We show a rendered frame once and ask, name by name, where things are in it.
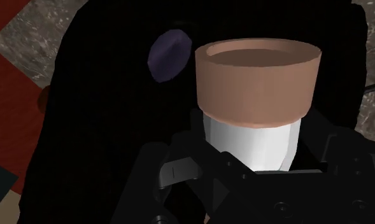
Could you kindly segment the white cup with brown lid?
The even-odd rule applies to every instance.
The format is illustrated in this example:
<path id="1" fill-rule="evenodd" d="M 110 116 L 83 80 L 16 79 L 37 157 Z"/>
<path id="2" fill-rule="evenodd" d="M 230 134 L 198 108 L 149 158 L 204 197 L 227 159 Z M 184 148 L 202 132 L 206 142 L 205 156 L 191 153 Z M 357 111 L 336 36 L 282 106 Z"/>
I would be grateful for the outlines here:
<path id="1" fill-rule="evenodd" d="M 206 140 L 252 171 L 287 171 L 297 151 L 322 51 L 288 39 L 209 43 L 195 52 Z"/>

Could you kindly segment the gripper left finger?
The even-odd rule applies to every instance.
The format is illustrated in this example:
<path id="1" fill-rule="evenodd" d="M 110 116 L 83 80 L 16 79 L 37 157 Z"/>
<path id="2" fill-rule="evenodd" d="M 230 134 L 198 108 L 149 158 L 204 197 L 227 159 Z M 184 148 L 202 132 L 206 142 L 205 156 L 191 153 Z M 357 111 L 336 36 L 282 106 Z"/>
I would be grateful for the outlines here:
<path id="1" fill-rule="evenodd" d="M 191 129 L 175 134 L 170 145 L 154 142 L 140 149 L 111 224 L 180 224 L 164 207 L 164 190 L 181 182 L 204 205 L 208 224 L 256 224 L 248 197 L 254 172 L 205 140 L 201 110 L 190 117 Z"/>

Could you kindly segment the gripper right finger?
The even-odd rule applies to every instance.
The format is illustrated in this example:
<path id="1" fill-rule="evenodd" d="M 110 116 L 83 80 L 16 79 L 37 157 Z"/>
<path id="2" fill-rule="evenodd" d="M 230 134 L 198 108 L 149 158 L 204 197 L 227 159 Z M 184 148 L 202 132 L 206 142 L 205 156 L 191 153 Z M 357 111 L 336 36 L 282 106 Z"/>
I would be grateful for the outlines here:
<path id="1" fill-rule="evenodd" d="M 315 108 L 301 120 L 298 153 L 312 169 L 375 187 L 375 141 L 332 124 Z"/>

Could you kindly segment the dark purple oval disc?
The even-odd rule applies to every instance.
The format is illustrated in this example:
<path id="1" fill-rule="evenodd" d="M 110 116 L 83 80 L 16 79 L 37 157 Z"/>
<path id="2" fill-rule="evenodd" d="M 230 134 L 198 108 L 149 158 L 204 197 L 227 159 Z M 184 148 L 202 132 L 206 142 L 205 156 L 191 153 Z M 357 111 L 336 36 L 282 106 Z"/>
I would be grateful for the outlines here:
<path id="1" fill-rule="evenodd" d="M 162 83 L 175 78 L 187 65 L 192 40 L 180 29 L 161 34 L 150 48 L 148 68 L 153 79 Z"/>

